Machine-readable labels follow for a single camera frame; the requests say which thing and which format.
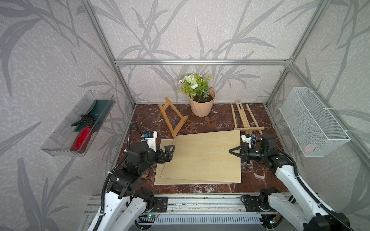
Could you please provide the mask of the wooden board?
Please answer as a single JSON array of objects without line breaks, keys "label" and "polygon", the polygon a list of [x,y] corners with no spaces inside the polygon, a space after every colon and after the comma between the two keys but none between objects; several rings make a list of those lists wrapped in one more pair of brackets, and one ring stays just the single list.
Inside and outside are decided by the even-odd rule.
[{"label": "wooden board", "polygon": [[227,184],[227,182],[199,181],[199,180],[181,180],[162,178],[165,164],[157,164],[155,185],[185,185],[185,184]]},{"label": "wooden board", "polygon": [[241,183],[241,159],[229,153],[241,144],[239,130],[178,135],[173,158],[161,177],[176,180]]}]

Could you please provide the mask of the wooden easel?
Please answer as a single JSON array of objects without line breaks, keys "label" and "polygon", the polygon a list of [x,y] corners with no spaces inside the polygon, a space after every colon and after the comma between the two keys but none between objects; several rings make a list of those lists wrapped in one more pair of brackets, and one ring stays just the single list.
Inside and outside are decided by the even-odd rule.
[{"label": "wooden easel", "polygon": [[[181,128],[187,122],[188,116],[182,115],[168,97],[165,97],[164,100],[166,104],[158,104],[160,113],[157,117],[157,121],[164,119],[164,121],[166,122],[168,126],[169,131],[171,132],[171,136],[176,137],[178,133],[180,132]],[[174,119],[168,116],[167,114],[168,108],[171,109],[171,112],[169,113],[169,115],[170,116],[176,115],[178,119]]]},{"label": "wooden easel", "polygon": [[[232,117],[233,117],[233,122],[234,122],[234,130],[239,130],[239,131],[244,131],[245,134],[253,135],[254,131],[257,131],[260,135],[263,135],[263,130],[265,127],[259,126],[254,114],[252,113],[250,107],[248,104],[246,104],[246,108],[244,108],[243,103],[239,100],[235,101],[236,109],[234,108],[234,105],[231,104],[231,112],[232,112]],[[236,118],[236,112],[238,112],[242,127],[238,126],[237,118]],[[248,121],[247,114],[246,112],[249,113],[253,123],[254,127],[252,127]]]}]

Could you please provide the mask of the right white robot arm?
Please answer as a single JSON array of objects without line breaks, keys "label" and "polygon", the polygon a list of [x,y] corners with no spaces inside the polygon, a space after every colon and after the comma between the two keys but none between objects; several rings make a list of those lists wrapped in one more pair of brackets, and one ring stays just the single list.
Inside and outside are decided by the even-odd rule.
[{"label": "right white robot arm", "polygon": [[261,161],[285,185],[291,200],[276,188],[260,192],[258,206],[262,211],[277,211],[298,231],[350,231],[350,221],[344,213],[335,212],[306,184],[299,175],[297,164],[277,148],[273,135],[263,134],[260,139],[242,135],[244,145],[229,153],[241,162]]}]

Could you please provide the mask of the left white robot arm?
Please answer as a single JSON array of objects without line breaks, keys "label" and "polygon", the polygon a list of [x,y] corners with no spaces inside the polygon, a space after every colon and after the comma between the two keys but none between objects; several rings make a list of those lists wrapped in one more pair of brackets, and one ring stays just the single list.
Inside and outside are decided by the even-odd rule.
[{"label": "left white robot arm", "polygon": [[90,231],[127,231],[146,210],[154,207],[154,193],[137,189],[143,175],[155,164],[170,162],[175,145],[154,150],[146,142],[128,149],[124,167],[108,174],[101,193],[100,210]]}]

